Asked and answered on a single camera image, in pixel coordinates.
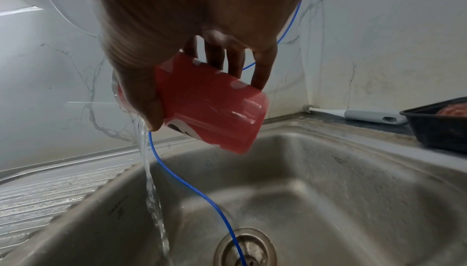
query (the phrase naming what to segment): water stream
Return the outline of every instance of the water stream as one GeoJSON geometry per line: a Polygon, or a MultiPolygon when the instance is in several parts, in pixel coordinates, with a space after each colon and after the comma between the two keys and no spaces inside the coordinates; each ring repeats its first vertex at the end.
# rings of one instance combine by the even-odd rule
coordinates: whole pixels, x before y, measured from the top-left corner
{"type": "Polygon", "coordinates": [[[138,148],[141,153],[141,157],[143,158],[144,169],[146,171],[146,190],[147,190],[147,198],[146,198],[146,205],[149,213],[151,214],[151,218],[154,222],[154,226],[156,230],[161,235],[161,246],[160,250],[162,252],[163,263],[167,265],[172,265],[171,259],[169,257],[169,240],[167,238],[167,233],[165,232],[164,227],[164,220],[162,218],[162,208],[161,202],[159,200],[159,195],[157,194],[156,186],[154,185],[154,181],[152,179],[149,160],[147,156],[147,152],[149,149],[148,146],[148,131],[144,125],[144,120],[140,117],[136,119],[133,118],[133,125],[135,128],[135,134],[137,134],[138,139],[138,148]]]}

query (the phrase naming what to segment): finger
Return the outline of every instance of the finger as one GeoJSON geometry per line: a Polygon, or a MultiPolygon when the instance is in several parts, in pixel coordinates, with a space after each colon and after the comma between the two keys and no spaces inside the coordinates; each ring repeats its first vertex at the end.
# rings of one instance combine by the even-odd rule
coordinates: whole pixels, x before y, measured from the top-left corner
{"type": "Polygon", "coordinates": [[[271,74],[272,65],[277,55],[277,44],[263,52],[253,52],[256,62],[251,85],[257,89],[264,89],[271,74]]]}
{"type": "Polygon", "coordinates": [[[206,51],[206,61],[212,67],[222,70],[224,67],[224,48],[221,46],[211,45],[207,41],[204,41],[204,50],[206,51]]]}
{"type": "Polygon", "coordinates": [[[164,110],[156,93],[154,69],[115,71],[125,99],[146,122],[149,131],[160,129],[164,110]]]}
{"type": "Polygon", "coordinates": [[[245,50],[227,50],[227,62],[229,74],[236,78],[242,77],[243,65],[245,65],[245,50]]]}
{"type": "Polygon", "coordinates": [[[198,58],[196,35],[188,39],[183,46],[182,51],[193,58],[198,58]]]}

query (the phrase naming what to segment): marble wall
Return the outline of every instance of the marble wall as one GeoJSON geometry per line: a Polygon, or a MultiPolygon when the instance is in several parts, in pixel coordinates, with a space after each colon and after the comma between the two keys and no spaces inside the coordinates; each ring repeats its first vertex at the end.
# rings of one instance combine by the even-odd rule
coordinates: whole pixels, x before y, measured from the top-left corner
{"type": "MultiPolygon", "coordinates": [[[[0,11],[27,6],[20,0],[1,3],[10,6],[0,11]]],[[[55,10],[2,14],[0,32],[0,170],[135,143],[129,117],[111,93],[112,68],[96,38],[55,10]]],[[[268,117],[298,112],[307,102],[300,52],[294,26],[279,46],[265,88],[268,117]]],[[[251,54],[247,62],[252,62],[251,54]]],[[[242,79],[251,76],[252,69],[242,79]]],[[[154,139],[178,135],[164,128],[154,139]]]]}
{"type": "Polygon", "coordinates": [[[310,103],[404,110],[467,96],[467,0],[303,0],[310,103]]]}

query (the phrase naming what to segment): red plastic cup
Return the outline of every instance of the red plastic cup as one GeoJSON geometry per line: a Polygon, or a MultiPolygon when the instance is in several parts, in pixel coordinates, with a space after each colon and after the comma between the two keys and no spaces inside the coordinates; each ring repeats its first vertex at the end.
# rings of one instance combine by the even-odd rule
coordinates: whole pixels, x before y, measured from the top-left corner
{"type": "MultiPolygon", "coordinates": [[[[183,53],[154,75],[166,126],[238,154],[250,149],[268,110],[265,93],[183,53]]],[[[136,112],[113,81],[117,102],[136,112]]]]}

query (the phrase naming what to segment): hand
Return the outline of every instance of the hand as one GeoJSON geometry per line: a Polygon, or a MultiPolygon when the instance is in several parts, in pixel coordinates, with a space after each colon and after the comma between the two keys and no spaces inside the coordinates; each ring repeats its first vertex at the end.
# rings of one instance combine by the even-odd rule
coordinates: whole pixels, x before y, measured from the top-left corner
{"type": "Polygon", "coordinates": [[[160,128],[154,66],[183,51],[197,57],[204,38],[207,62],[240,78],[245,49],[256,62],[251,85],[263,89],[277,54],[276,37],[299,0],[97,0],[103,48],[126,100],[150,131],[160,128]]]}

